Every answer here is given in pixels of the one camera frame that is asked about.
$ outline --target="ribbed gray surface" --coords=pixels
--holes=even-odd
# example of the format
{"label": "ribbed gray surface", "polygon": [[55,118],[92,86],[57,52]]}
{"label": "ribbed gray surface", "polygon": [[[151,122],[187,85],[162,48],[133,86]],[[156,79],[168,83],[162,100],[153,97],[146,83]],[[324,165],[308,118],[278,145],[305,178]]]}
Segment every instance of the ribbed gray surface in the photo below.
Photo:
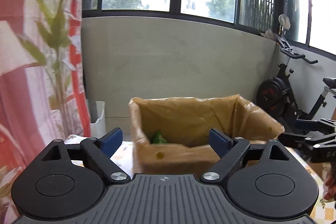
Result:
{"label": "ribbed gray surface", "polygon": [[[16,224],[44,221],[21,217]],[[136,175],[125,185],[111,186],[103,199],[80,216],[55,224],[266,224],[244,215],[217,186],[197,182],[193,175]],[[278,224],[310,224],[308,217]]]}

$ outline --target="plastic bag liner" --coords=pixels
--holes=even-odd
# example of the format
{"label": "plastic bag liner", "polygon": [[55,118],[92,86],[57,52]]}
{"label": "plastic bag liner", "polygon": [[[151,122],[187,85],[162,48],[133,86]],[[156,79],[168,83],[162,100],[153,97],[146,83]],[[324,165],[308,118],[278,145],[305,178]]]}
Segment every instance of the plastic bag liner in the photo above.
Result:
{"label": "plastic bag liner", "polygon": [[[134,173],[196,174],[219,160],[208,144],[211,128],[231,138],[267,141],[283,126],[239,95],[225,98],[167,98],[129,103]],[[168,144],[151,144],[160,130]]]}

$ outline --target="window frame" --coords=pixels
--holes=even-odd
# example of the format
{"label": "window frame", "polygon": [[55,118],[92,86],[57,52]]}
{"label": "window frame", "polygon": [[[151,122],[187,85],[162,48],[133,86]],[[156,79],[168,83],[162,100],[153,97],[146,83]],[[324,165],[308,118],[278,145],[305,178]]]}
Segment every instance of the window frame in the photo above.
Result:
{"label": "window frame", "polygon": [[[272,22],[272,31],[274,33],[279,29],[278,16],[284,12],[284,2],[285,0],[274,0],[274,20]],[[154,10],[136,10],[136,9],[112,9],[112,10],[103,10],[102,9],[102,0],[98,0],[97,9],[96,10],[83,10],[82,17],[90,18],[90,17],[105,17],[105,16],[135,16],[135,17],[156,17],[156,18],[169,18],[169,19],[178,19],[192,22],[199,22],[217,26],[223,26],[230,29],[241,30],[244,32],[248,32],[251,34],[255,34],[260,36],[260,31],[245,25],[239,24],[240,20],[240,7],[241,0],[236,0],[235,2],[235,16],[234,22],[226,22],[218,19],[202,17],[199,15],[190,15],[181,13],[181,0],[170,0],[169,11],[154,11]],[[336,61],[336,55],[330,52],[312,47],[309,45],[310,42],[310,32],[311,32],[311,17],[312,17],[312,4],[311,0],[308,0],[308,26],[307,26],[307,36],[306,43],[300,43],[293,40],[289,40],[292,46],[302,48],[329,59]]]}
{"label": "window frame", "polygon": [[227,27],[230,29],[241,30],[244,32],[252,33],[255,35],[260,35],[260,31],[254,28],[240,25],[239,16],[240,16],[240,1],[236,0],[235,7],[235,16],[234,23],[227,21],[222,21],[218,19],[202,17],[198,15],[190,15],[181,13],[181,0],[170,0],[169,11],[154,11],[154,10],[122,10],[122,9],[112,9],[112,10],[103,10],[102,9],[102,0],[98,0],[96,10],[83,10],[82,17],[104,17],[104,16],[139,16],[139,17],[160,17],[160,18],[170,18],[170,19],[179,19],[185,21],[206,23],[211,25],[218,25]]}
{"label": "window frame", "polygon": [[297,41],[293,41],[288,39],[288,41],[290,42],[290,44],[294,47],[298,47],[298,48],[302,48],[305,50],[308,50],[310,52],[322,55],[324,57],[327,57],[333,61],[336,61],[336,55],[333,53],[330,53],[328,51],[316,48],[316,47],[312,47],[310,45],[310,33],[311,33],[311,19],[312,19],[312,2],[311,0],[308,0],[308,26],[307,26],[307,37],[306,37],[306,42],[305,43],[300,43]]}

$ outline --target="exercise bike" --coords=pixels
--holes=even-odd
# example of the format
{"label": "exercise bike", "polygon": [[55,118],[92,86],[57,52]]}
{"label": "exercise bike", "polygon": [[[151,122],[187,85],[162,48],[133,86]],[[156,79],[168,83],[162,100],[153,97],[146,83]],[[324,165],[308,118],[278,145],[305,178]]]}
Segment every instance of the exercise bike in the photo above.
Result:
{"label": "exercise bike", "polygon": [[[276,35],[277,41],[280,45],[280,52],[287,55],[291,59],[303,59],[309,64],[316,64],[318,60],[310,61],[306,59],[304,54],[298,54],[293,51],[288,41],[284,37]],[[323,78],[323,82],[326,86],[323,92],[318,97],[313,108],[309,113],[302,111],[296,102],[291,84],[289,82],[290,75],[294,72],[289,69],[289,73],[286,73],[287,64],[280,63],[280,68],[277,76],[274,79],[269,79],[262,82],[257,91],[256,103],[259,107],[265,110],[269,115],[278,120],[279,122],[285,121],[293,133],[308,133],[295,128],[295,120],[311,120],[321,106],[325,107],[327,102],[325,98],[330,92],[336,98],[336,78]]]}

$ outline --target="red and white curtain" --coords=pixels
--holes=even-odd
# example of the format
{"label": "red and white curtain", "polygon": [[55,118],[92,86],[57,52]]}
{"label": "red and white curtain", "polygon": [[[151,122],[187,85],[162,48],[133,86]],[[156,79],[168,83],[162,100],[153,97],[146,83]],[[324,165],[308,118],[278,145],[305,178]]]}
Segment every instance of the red and white curtain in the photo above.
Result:
{"label": "red and white curtain", "polygon": [[82,0],[0,0],[0,224],[11,185],[55,138],[90,136],[81,56]]}

